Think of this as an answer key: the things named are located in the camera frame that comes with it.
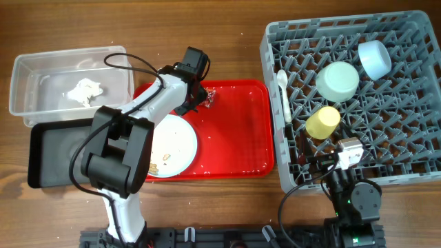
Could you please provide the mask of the yellow plastic cup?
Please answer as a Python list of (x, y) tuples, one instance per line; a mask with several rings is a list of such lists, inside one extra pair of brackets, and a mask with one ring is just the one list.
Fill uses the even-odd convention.
[(334, 132), (339, 124), (339, 111), (334, 107), (326, 106), (320, 108), (307, 119), (305, 129), (312, 138), (324, 140)]

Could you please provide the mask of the red candy wrapper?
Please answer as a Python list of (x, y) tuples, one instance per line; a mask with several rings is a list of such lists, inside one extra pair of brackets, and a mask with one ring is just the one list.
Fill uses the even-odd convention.
[(214, 104), (214, 99), (216, 96), (216, 90), (214, 89), (206, 89), (207, 98), (202, 102), (202, 106), (206, 108), (210, 108)]

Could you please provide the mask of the white tissue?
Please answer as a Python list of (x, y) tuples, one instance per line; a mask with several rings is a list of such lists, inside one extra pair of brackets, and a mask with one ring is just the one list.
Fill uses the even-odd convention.
[(67, 98), (82, 104), (84, 107), (90, 107), (90, 99), (103, 93), (100, 83), (88, 78), (81, 79), (73, 90), (67, 93)]

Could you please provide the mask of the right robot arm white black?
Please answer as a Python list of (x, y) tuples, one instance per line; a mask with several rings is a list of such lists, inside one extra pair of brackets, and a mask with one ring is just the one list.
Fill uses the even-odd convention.
[[(367, 179), (353, 179), (349, 168), (357, 165), (365, 151), (364, 143), (354, 135), (338, 142), (330, 154), (315, 156), (306, 134), (300, 132), (300, 164), (317, 165), (321, 175), (295, 186), (285, 194), (278, 208), (278, 222), (283, 236), (293, 247), (306, 247), (317, 238), (323, 247), (385, 247), (380, 219), (381, 187)], [(336, 216), (327, 218), (322, 227), (313, 233), (300, 229), (289, 233), (283, 227), (282, 213), (285, 201), (296, 190), (320, 181), (322, 190), (331, 201)]]

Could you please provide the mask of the pale green bowl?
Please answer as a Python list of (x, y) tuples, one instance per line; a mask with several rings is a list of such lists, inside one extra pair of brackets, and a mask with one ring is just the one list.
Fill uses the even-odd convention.
[(351, 99), (358, 88), (360, 77), (354, 66), (338, 61), (330, 63), (316, 76), (318, 93), (331, 102)]

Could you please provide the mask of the white plastic spoon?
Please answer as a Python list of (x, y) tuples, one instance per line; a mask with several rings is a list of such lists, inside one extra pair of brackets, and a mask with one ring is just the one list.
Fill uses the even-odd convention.
[(289, 106), (289, 99), (287, 96), (287, 83), (288, 78), (284, 70), (279, 70), (276, 73), (278, 86), (282, 90), (282, 102), (283, 102), (283, 115), (286, 123), (292, 122), (291, 109)]

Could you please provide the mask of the light blue plate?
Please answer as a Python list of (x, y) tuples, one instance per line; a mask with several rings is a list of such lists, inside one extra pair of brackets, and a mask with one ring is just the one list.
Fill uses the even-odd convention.
[(169, 169), (155, 178), (171, 178), (184, 172), (198, 149), (196, 132), (183, 118), (168, 114), (154, 129), (152, 154), (170, 154)]

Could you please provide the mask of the light blue bowl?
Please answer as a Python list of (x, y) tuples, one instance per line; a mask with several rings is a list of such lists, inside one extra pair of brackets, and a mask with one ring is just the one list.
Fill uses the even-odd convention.
[(358, 46), (360, 62), (367, 76), (376, 81), (391, 71), (391, 57), (380, 41), (368, 41)]

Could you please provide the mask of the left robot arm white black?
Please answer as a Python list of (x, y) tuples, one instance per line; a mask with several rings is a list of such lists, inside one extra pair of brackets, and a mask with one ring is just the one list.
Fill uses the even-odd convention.
[(142, 217), (139, 190), (149, 170), (154, 128), (170, 113), (182, 116), (207, 98), (201, 85), (211, 61), (202, 50), (188, 47), (183, 60), (144, 72), (155, 82), (137, 99), (118, 108), (100, 107), (89, 135), (75, 150), (69, 178), (82, 192), (100, 196), (109, 217), (98, 233), (106, 247), (151, 247)]

